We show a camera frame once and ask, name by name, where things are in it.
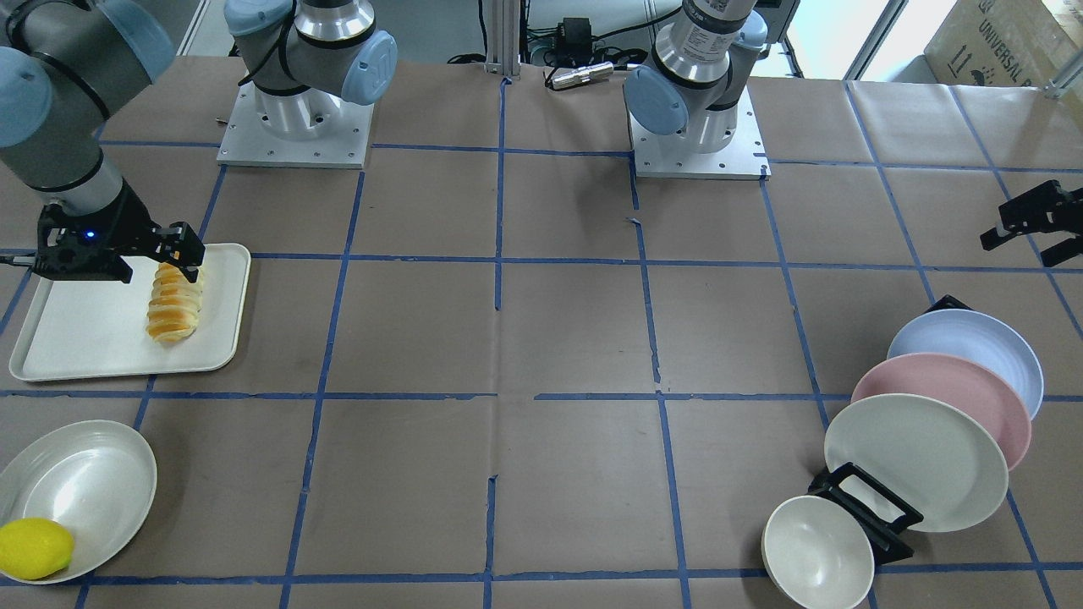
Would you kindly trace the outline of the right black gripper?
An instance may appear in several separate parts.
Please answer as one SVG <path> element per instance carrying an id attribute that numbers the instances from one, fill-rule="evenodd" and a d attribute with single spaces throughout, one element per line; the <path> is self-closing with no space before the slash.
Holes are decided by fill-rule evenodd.
<path id="1" fill-rule="evenodd" d="M 200 280 L 206 247 L 186 222 L 159 226 L 146 205 L 123 182 L 113 203 L 84 216 L 66 213 L 58 203 L 44 206 L 37 223 L 32 272 L 47 280 L 103 280 L 130 283 L 123 261 L 145 257 L 177 267 L 190 283 Z"/>

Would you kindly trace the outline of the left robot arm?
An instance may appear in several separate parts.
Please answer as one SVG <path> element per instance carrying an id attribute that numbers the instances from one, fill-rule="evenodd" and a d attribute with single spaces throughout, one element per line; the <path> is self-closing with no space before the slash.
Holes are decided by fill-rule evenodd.
<path id="1" fill-rule="evenodd" d="M 684 1 L 624 85 L 635 165 L 655 178 L 770 174 L 746 86 L 768 41 L 751 1 Z"/>

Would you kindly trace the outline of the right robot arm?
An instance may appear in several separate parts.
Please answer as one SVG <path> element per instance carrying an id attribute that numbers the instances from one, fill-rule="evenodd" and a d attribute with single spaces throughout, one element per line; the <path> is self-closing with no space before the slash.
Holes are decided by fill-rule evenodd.
<path id="1" fill-rule="evenodd" d="M 367 1 L 229 1 L 244 85 L 263 96 L 329 94 L 368 107 L 397 64 Z M 4 1 L 3 163 L 44 200 L 37 247 L 4 255 L 52 281 L 131 281 L 130 257 L 200 278 L 205 245 L 186 222 L 162 225 L 93 132 L 173 64 L 162 24 L 133 1 Z"/>

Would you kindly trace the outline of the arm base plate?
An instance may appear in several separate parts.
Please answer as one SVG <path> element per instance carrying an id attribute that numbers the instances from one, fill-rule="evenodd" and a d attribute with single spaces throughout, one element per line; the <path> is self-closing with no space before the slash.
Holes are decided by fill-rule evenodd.
<path id="1" fill-rule="evenodd" d="M 640 178 L 759 180 L 772 173 L 748 89 L 735 107 L 704 112 L 680 134 L 653 134 L 634 116 L 628 120 Z"/>
<path id="2" fill-rule="evenodd" d="M 244 167 L 363 169 L 374 108 L 315 89 L 271 96 L 249 82 L 239 89 L 217 161 Z"/>

